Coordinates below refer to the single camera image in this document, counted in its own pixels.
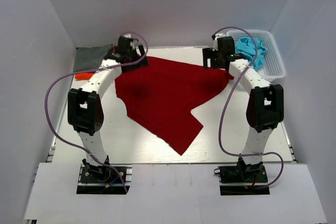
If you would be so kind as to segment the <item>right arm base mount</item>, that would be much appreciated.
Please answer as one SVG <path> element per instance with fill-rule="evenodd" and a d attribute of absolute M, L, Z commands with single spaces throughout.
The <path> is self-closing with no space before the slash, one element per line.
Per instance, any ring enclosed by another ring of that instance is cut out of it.
<path fill-rule="evenodd" d="M 240 157 L 235 166 L 225 165 L 214 169 L 219 176 L 221 196 L 269 195 L 268 177 L 263 162 L 245 164 Z"/>

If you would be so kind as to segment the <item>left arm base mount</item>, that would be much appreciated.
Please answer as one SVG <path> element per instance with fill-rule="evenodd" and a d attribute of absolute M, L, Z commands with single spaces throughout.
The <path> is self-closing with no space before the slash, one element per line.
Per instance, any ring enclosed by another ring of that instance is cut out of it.
<path fill-rule="evenodd" d="M 117 165 L 115 170 L 105 166 L 92 166 L 82 160 L 77 191 L 78 195 L 126 195 L 122 177 L 127 190 L 131 186 L 132 166 Z"/>

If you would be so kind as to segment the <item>red t shirt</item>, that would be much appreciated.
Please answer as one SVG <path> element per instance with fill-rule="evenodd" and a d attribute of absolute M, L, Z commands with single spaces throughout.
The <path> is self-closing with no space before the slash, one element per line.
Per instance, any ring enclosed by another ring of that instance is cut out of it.
<path fill-rule="evenodd" d="M 225 70 L 148 57 L 149 65 L 115 80 L 127 116 L 183 155 L 203 125 L 191 111 L 220 94 L 233 77 Z"/>

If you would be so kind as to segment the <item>folded orange t shirt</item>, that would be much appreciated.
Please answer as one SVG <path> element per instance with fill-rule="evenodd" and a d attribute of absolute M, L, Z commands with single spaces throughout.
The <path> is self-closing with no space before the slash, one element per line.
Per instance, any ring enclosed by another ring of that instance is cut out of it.
<path fill-rule="evenodd" d="M 77 74 L 75 74 L 75 80 L 77 80 L 77 81 L 88 81 L 94 74 L 95 74 L 95 72 L 77 73 Z"/>

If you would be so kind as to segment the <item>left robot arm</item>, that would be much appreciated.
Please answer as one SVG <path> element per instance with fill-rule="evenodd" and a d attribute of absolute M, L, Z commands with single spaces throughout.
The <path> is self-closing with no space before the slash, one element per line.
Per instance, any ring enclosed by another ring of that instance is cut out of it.
<path fill-rule="evenodd" d="M 100 64 L 101 71 L 79 89 L 68 92 L 68 123 L 81 138 L 86 151 L 84 165 L 93 168 L 93 176 L 101 182 L 110 178 L 108 154 L 103 148 L 100 129 L 104 113 L 101 98 L 115 79 L 122 73 L 147 66 L 144 46 L 131 35 L 119 37 Z"/>

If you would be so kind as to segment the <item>crumpled cyan t shirt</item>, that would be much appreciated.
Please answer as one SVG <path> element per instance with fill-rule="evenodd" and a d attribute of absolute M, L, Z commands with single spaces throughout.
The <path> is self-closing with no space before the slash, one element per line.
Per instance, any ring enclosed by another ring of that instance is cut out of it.
<path fill-rule="evenodd" d="M 249 63 L 253 61 L 255 55 L 256 59 L 253 62 L 253 68 L 259 71 L 264 66 L 264 56 L 268 52 L 268 48 L 264 45 L 264 40 L 254 38 L 255 43 L 249 37 L 242 37 L 235 42 L 236 53 L 243 54 Z"/>

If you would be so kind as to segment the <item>folded grey t shirt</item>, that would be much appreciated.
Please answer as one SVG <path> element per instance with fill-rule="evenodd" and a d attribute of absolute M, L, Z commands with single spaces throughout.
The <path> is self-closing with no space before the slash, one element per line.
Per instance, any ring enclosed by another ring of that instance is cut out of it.
<path fill-rule="evenodd" d="M 111 48 L 112 44 L 98 47 L 79 47 L 73 64 L 73 72 L 97 69 Z"/>

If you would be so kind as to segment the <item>white plastic basket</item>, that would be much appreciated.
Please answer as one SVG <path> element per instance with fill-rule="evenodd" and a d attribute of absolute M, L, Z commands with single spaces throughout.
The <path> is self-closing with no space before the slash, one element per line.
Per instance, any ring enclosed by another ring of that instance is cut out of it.
<path fill-rule="evenodd" d="M 269 82 L 284 78 L 286 71 L 272 34 L 265 30 L 249 30 L 248 32 L 251 34 L 251 36 L 248 36 L 245 32 L 240 30 L 230 30 L 226 33 L 226 35 L 231 36 L 234 39 L 234 42 L 242 37 L 249 37 L 253 40 L 254 43 L 254 38 L 264 40 L 264 45 L 268 48 L 268 52 L 264 56 L 264 66 L 257 72 L 260 76 Z"/>

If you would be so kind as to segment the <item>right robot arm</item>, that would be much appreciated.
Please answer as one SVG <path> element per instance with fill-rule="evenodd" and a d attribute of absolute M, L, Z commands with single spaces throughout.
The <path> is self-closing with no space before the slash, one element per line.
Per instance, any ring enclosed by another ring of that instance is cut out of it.
<path fill-rule="evenodd" d="M 247 182 L 256 175 L 263 161 L 263 153 L 273 130 L 284 119 L 284 89 L 262 78 L 246 57 L 235 53 L 234 39 L 231 36 L 212 36 L 212 48 L 205 48 L 203 67 L 226 70 L 249 95 L 246 119 L 249 125 L 247 141 L 238 155 L 244 164 L 238 166 L 238 177 Z"/>

